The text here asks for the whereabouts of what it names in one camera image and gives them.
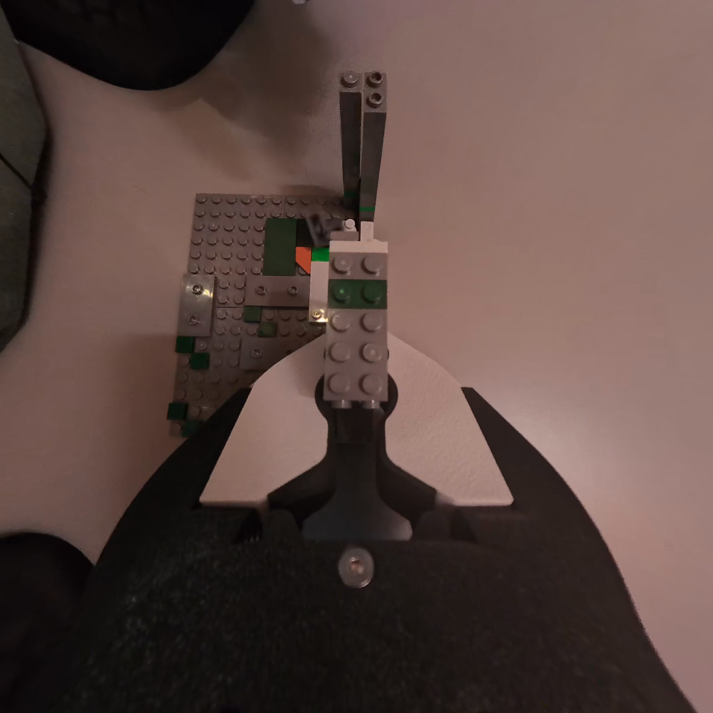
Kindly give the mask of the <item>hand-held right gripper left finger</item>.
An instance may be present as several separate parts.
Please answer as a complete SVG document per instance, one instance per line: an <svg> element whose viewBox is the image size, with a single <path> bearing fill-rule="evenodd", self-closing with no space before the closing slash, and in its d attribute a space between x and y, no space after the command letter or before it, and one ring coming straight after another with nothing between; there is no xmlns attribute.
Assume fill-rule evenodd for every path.
<svg viewBox="0 0 713 713"><path fill-rule="evenodd" d="M250 389L205 486L202 505L261 506L272 491L316 466L328 426L316 405L325 340L278 361Z"/></svg>

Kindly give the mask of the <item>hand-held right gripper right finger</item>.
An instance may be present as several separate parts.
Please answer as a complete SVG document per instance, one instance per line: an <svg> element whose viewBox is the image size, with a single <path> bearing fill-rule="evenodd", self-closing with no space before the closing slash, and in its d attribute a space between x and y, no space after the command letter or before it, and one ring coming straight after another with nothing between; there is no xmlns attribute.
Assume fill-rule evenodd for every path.
<svg viewBox="0 0 713 713"><path fill-rule="evenodd" d="M388 372L398 392L385 426L391 462L433 487L447 504L512 504L459 382L394 334L388 335L388 349Z"/></svg>

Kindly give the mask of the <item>grey toy brick build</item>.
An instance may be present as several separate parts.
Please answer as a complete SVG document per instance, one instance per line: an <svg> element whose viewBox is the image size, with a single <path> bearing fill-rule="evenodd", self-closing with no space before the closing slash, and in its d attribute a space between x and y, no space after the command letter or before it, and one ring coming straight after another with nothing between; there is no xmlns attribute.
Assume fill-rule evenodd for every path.
<svg viewBox="0 0 713 713"><path fill-rule="evenodd" d="M183 439L234 393L325 331L319 276L305 218L331 219L331 239L373 236L387 121L387 74L339 75L341 195L199 193L180 289L176 373L167 406Z"/></svg>

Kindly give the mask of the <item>white desk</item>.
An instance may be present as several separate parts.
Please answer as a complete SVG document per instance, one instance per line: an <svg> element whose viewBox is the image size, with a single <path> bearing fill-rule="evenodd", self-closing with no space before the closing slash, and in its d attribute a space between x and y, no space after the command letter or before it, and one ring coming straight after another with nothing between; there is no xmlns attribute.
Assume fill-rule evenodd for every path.
<svg viewBox="0 0 713 713"><path fill-rule="evenodd" d="M259 1L157 93L22 47L51 131L1 353L1 531L96 558L165 422L196 192L339 191L336 78L385 71L389 329L557 469L712 710L712 3Z"/></svg>

